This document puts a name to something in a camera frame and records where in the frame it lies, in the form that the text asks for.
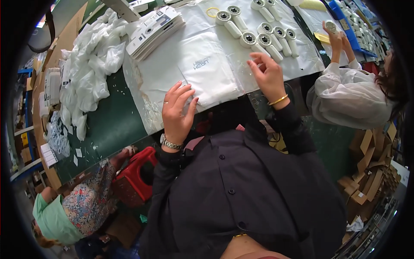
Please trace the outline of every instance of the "blue crate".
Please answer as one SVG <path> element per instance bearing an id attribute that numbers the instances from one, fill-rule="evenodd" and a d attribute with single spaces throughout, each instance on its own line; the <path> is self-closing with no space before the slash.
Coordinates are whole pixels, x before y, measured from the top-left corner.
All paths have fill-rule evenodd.
<path id="1" fill-rule="evenodd" d="M 361 47 L 358 44 L 358 41 L 356 40 L 354 30 L 352 29 L 352 26 L 348 22 L 348 18 L 345 17 L 344 13 L 342 12 L 342 10 L 338 6 L 338 4 L 335 1 L 330 1 L 329 2 L 329 7 L 331 7 L 332 11 L 338 16 L 339 22 L 341 24 L 343 24 L 344 22 L 347 23 L 349 29 L 348 30 L 344 29 L 344 31 L 347 34 L 347 37 L 348 37 L 349 43 L 351 44 L 352 49 L 355 50 L 355 51 L 362 52 L 362 53 L 364 53 L 368 56 L 377 58 L 377 55 L 375 55 L 375 54 L 373 54 L 369 51 L 361 49 Z"/>

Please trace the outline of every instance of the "green shirt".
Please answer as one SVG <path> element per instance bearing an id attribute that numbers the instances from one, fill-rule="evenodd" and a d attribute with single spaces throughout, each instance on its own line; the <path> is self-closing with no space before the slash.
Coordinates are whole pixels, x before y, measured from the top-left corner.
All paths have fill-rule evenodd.
<path id="1" fill-rule="evenodd" d="M 69 221 L 62 207 L 62 195 L 47 204 L 41 194 L 36 196 L 33 216 L 42 235 L 48 239 L 57 239 L 64 245 L 71 245 L 85 236 Z"/>

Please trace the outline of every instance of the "floral patterned clothing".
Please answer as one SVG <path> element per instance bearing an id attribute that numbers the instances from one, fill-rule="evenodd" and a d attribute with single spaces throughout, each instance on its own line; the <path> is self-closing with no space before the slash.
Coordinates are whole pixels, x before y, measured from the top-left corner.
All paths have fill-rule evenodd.
<path id="1" fill-rule="evenodd" d="M 97 231 L 109 213 L 116 209 L 117 199 L 111 197 L 110 187 L 115 168 L 109 162 L 94 176 L 77 185 L 62 201 L 70 222 L 85 236 Z"/>

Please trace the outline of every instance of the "bracelet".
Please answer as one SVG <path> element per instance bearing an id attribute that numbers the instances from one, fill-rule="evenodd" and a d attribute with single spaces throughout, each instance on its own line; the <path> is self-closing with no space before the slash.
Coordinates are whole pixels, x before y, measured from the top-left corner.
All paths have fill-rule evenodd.
<path id="1" fill-rule="evenodd" d="M 272 103 L 267 102 L 267 104 L 268 104 L 268 105 L 274 105 L 274 104 L 277 104 L 278 102 L 280 102 L 281 100 L 285 99 L 286 97 L 287 97 L 287 95 L 283 96 L 282 98 L 280 98 L 279 100 L 277 100 L 277 101 L 275 101 L 275 102 L 272 102 Z"/>

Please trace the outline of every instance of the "black strap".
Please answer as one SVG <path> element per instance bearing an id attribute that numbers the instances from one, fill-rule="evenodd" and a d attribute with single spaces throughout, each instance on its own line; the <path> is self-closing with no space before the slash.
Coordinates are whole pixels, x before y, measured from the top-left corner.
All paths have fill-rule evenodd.
<path id="1" fill-rule="evenodd" d="M 34 47 L 30 46 L 29 44 L 27 44 L 29 46 L 30 50 L 35 52 L 35 53 L 45 52 L 46 50 L 48 50 L 50 48 L 53 41 L 55 40 L 55 24 L 53 23 L 53 15 L 52 15 L 52 12 L 50 10 L 46 13 L 45 23 L 49 27 L 49 32 L 51 34 L 51 42 L 48 46 L 46 46 L 44 48 L 34 48 Z"/>

